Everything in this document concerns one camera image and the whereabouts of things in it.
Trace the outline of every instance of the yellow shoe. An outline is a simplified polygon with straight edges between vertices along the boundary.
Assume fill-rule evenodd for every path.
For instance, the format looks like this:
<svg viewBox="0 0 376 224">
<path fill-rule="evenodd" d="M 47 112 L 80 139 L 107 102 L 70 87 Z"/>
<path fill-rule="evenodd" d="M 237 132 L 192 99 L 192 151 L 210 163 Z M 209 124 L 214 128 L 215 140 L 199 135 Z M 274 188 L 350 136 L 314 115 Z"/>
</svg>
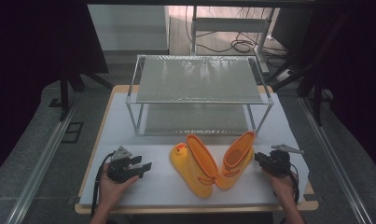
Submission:
<svg viewBox="0 0 376 224">
<path fill-rule="evenodd" d="M 254 156 L 255 134 L 244 133 L 226 151 L 216 184 L 222 189 L 230 189 L 240 178 L 245 167 Z"/>
<path fill-rule="evenodd" d="M 208 198 L 212 194 L 218 175 L 216 162 L 196 135 L 189 134 L 186 144 L 176 144 L 170 161 L 196 195 Z"/>
</svg>

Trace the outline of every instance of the human arm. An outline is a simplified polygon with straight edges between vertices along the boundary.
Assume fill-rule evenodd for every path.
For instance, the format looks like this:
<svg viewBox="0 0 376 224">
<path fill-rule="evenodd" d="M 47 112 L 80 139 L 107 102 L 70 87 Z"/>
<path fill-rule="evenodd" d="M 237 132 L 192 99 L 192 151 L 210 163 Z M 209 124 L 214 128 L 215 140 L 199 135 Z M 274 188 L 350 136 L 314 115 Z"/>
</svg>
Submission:
<svg viewBox="0 0 376 224">
<path fill-rule="evenodd" d="M 128 179 L 122 184 L 115 183 L 107 175 L 109 163 L 104 165 L 103 172 L 100 179 L 100 201 L 94 216 L 91 219 L 91 224 L 105 224 L 109 214 L 114 206 L 118 203 L 124 191 L 138 180 L 138 175 Z"/>
<path fill-rule="evenodd" d="M 287 224 L 304 224 L 303 216 L 295 204 L 294 190 L 292 180 L 289 176 L 276 177 L 263 170 L 263 173 L 270 179 L 272 189 L 277 195 L 278 202 L 285 213 L 285 223 Z"/>
</svg>

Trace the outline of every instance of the floor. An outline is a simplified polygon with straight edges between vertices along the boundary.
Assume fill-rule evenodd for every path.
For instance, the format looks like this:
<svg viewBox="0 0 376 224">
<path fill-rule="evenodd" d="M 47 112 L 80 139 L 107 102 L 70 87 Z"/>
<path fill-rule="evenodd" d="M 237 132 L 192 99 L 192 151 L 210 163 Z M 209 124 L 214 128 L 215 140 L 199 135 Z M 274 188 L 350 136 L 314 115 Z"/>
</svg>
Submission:
<svg viewBox="0 0 376 224">
<path fill-rule="evenodd" d="M 188 55 L 189 42 L 186 36 L 185 8 L 171 8 L 171 42 L 170 54 Z M 218 15 L 215 8 L 211 13 Z M 201 13 L 209 13 L 208 8 L 202 8 Z M 213 38 L 204 37 L 201 44 L 206 45 Z M 213 48 L 221 49 L 229 45 L 229 37 L 223 45 L 213 43 Z M 282 47 L 276 41 L 268 39 L 265 46 Z M 199 53 L 209 54 L 204 49 Z M 228 52 L 229 55 L 241 54 Z M 116 64 L 108 61 L 109 75 L 100 74 L 113 84 L 128 84 L 134 68 L 136 55 L 119 56 L 124 63 Z M 270 66 L 271 72 L 276 67 Z M 77 195 L 88 165 L 91 151 L 93 149 L 98 129 L 100 127 L 105 106 L 109 99 L 111 90 L 101 86 L 95 81 L 82 76 L 86 88 L 83 92 L 70 92 L 71 102 L 77 102 L 77 109 L 70 122 L 82 122 L 82 132 L 76 143 L 61 142 L 52 157 L 49 168 L 41 181 L 34 199 L 27 210 L 23 211 L 22 223 L 89 223 L 89 216 L 82 216 L 75 212 L 74 205 L 78 200 Z M 369 158 L 365 150 L 358 144 L 352 135 L 336 119 L 328 107 L 328 102 L 322 103 L 321 118 L 323 126 L 320 131 L 326 134 L 326 142 L 329 142 L 331 151 L 336 156 L 336 163 L 341 166 L 342 172 L 334 168 L 331 160 L 335 157 L 329 156 L 323 146 L 323 140 L 319 136 L 317 127 L 310 122 L 310 115 L 307 114 L 304 102 L 310 105 L 310 97 L 300 99 L 296 94 L 296 87 L 299 81 L 290 83 L 277 92 L 284 108 L 292 133 L 295 135 L 299 147 L 304 148 L 304 159 L 306 160 L 310 175 L 309 179 L 313 185 L 319 207 L 315 211 L 303 212 L 308 223 L 376 223 L 376 166 Z M 59 83 L 47 86 L 42 92 L 42 103 L 36 111 L 35 117 L 27 127 L 19 143 L 15 146 L 9 158 L 0 169 L 0 223 L 5 223 L 10 217 L 10 212 L 21 196 L 21 191 L 30 178 L 32 171 L 41 158 L 41 153 L 47 148 L 47 143 L 53 131 L 59 125 L 61 109 L 49 107 L 53 99 L 60 98 Z M 74 138 L 66 133 L 61 140 Z M 356 217 L 354 202 L 361 202 L 371 218 L 370 222 L 362 222 Z M 257 214 L 238 215 L 239 223 L 260 223 Z M 273 223 L 278 223 L 283 214 L 274 212 Z M 128 223 L 126 217 L 112 216 L 118 223 Z M 152 217 L 149 221 L 138 221 L 136 223 L 169 223 L 175 219 L 162 216 Z M 197 223 L 186 218 L 183 223 Z"/>
</svg>

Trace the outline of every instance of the transparent shelf panel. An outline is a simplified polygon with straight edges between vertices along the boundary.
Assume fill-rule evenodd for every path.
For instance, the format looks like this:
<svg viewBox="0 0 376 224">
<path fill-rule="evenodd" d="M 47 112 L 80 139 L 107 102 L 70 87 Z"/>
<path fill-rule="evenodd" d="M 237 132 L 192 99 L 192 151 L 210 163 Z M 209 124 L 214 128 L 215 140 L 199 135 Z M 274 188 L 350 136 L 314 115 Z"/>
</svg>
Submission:
<svg viewBox="0 0 376 224">
<path fill-rule="evenodd" d="M 272 107 L 258 82 L 255 57 L 139 55 L 126 104 L 138 134 L 258 132 Z"/>
</svg>

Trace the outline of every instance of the wooden floor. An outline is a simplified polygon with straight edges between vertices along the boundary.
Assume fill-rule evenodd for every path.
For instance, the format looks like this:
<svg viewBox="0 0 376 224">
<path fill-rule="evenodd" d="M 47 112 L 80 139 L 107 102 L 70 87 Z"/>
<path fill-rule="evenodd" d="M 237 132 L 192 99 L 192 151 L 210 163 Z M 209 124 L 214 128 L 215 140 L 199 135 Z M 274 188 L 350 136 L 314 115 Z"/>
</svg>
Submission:
<svg viewBox="0 0 376 224">
<path fill-rule="evenodd" d="M 256 7 L 198 7 L 197 17 L 215 17 L 215 18 L 267 18 L 271 9 Z M 193 15 L 193 7 L 169 7 L 170 14 L 170 54 L 171 55 L 189 55 L 190 54 L 190 25 Z M 270 27 L 268 35 L 271 34 L 272 27 L 278 16 L 278 9 L 275 9 L 272 17 L 272 25 Z M 203 35 L 206 32 L 198 32 L 197 35 Z M 235 48 L 230 48 L 230 43 L 233 40 L 242 39 L 250 40 L 252 43 L 258 41 L 258 34 L 246 34 L 238 35 L 238 33 L 226 33 L 217 32 L 214 34 L 204 35 L 197 37 L 197 44 L 206 46 L 197 47 L 197 55 L 255 55 L 253 50 L 249 50 L 249 47 L 238 45 L 236 49 L 241 51 L 247 51 L 241 53 Z M 265 41 L 265 47 L 273 49 L 284 49 L 275 39 L 267 38 Z M 271 53 L 282 54 L 285 53 L 281 50 L 271 50 Z"/>
</svg>

